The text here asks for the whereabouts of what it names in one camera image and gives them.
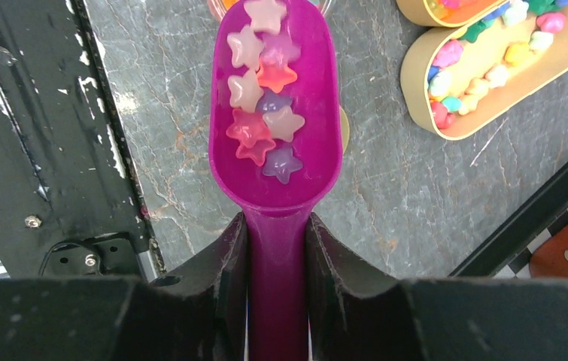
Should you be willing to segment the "gold round jar lid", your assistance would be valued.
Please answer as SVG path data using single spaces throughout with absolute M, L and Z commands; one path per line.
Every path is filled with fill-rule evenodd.
M 340 127 L 341 127 L 342 150 L 343 153 L 345 153 L 349 144 L 351 127 L 348 115 L 346 114 L 343 107 L 339 107 L 339 117 L 340 117 Z

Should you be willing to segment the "magenta plastic scoop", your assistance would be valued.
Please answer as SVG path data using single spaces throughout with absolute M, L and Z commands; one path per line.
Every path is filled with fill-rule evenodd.
M 239 1 L 212 62 L 208 155 L 248 225 L 248 357 L 307 360 L 304 231 L 342 167 L 336 52 L 310 1 Z

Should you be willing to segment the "gold tin of star candies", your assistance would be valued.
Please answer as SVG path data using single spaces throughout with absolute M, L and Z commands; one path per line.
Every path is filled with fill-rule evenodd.
M 400 86 L 412 121 L 449 141 L 568 71 L 568 1 L 506 1 L 468 25 L 425 28 L 405 55 Z

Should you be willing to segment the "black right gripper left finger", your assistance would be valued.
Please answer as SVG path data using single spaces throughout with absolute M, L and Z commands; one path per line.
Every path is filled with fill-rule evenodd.
M 242 360 L 248 225 L 151 283 L 0 279 L 0 360 Z

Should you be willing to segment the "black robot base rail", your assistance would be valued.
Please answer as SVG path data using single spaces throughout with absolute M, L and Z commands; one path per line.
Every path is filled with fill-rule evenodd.
M 85 1 L 0 1 L 0 278 L 163 265 Z

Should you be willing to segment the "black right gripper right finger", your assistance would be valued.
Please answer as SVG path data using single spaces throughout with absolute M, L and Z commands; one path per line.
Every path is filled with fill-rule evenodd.
M 305 266 L 315 360 L 568 360 L 568 280 L 397 279 L 316 215 Z

